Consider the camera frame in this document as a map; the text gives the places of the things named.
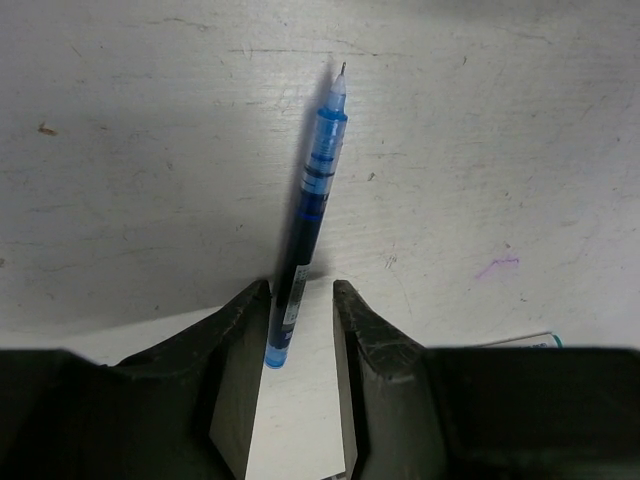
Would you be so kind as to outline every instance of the purple mark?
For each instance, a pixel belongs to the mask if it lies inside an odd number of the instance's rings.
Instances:
[[[485,267],[484,270],[476,274],[476,280],[480,280],[482,277],[487,276],[487,274],[491,272],[496,265],[518,265],[519,263],[520,259],[517,257],[496,258],[487,267]]]

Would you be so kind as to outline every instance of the brown stain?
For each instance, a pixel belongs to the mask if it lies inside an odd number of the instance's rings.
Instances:
[[[38,132],[42,133],[43,135],[49,135],[50,137],[55,137],[58,134],[58,132],[56,132],[53,128],[45,126],[45,122],[42,122],[40,125],[38,125]]]

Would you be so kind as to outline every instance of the pen barrel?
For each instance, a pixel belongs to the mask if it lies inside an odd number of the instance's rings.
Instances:
[[[347,116],[344,112],[327,108],[321,108],[317,112],[311,153],[305,163],[300,183],[300,200],[291,228],[285,262],[275,286],[275,302],[269,328],[269,346],[282,350],[282,363],[293,335],[342,149],[346,124]]]

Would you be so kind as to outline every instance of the pen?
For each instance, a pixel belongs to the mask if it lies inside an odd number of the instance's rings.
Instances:
[[[284,263],[274,288],[275,302],[269,322],[265,364],[280,368],[287,359],[302,293],[309,275],[313,251],[336,172],[342,137],[347,126],[344,104],[347,98],[344,69],[331,86],[325,104],[316,114],[316,125],[300,183],[300,200],[295,211]]]

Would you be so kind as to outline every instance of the blue pen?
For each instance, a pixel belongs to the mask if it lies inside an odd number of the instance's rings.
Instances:
[[[287,359],[289,343],[298,317],[311,258],[336,172],[342,137],[347,126],[344,103],[347,98],[344,69],[333,82],[329,97],[316,115],[311,155],[300,184],[300,203],[295,212],[285,261],[274,289],[275,303],[269,323],[265,363],[280,368]]]

